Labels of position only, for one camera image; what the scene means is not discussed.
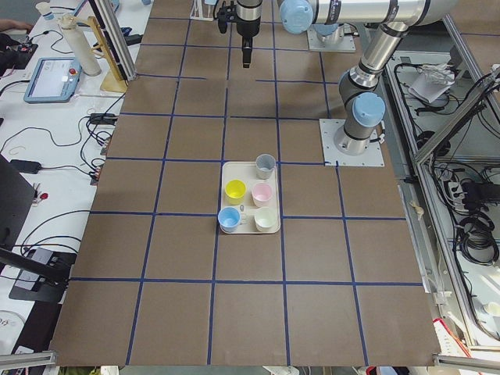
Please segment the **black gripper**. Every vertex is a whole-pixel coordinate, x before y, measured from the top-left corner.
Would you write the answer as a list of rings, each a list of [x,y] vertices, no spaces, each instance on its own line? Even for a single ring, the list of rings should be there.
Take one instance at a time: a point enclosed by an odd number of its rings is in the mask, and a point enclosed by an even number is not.
[[[252,62],[252,38],[259,33],[262,15],[261,0],[237,0],[222,5],[217,11],[217,23],[221,34],[227,32],[227,24],[235,23],[237,32],[243,37],[241,44],[242,66],[249,69]]]

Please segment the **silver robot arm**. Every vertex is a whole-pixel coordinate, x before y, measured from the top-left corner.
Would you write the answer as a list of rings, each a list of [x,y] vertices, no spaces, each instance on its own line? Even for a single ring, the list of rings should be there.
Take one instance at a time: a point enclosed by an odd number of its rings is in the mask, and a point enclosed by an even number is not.
[[[280,19],[290,34],[301,34],[315,24],[379,23],[408,30],[440,20],[456,5],[448,0],[279,1]]]
[[[380,24],[359,63],[346,71],[339,82],[347,119],[335,133],[334,144],[346,155],[363,154],[386,110],[384,101],[374,92],[379,77],[423,7],[414,1],[408,5],[398,1],[280,1],[279,4],[281,22],[291,34],[342,23]]]

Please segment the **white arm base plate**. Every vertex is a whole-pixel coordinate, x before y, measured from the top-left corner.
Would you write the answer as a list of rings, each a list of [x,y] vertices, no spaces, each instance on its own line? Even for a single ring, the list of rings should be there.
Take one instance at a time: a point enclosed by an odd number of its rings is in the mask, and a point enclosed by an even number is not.
[[[320,119],[323,159],[326,166],[383,167],[378,134],[373,129],[369,139],[351,139],[343,119]]]
[[[349,25],[312,25],[307,30],[309,50],[314,52],[354,53],[355,41]]]

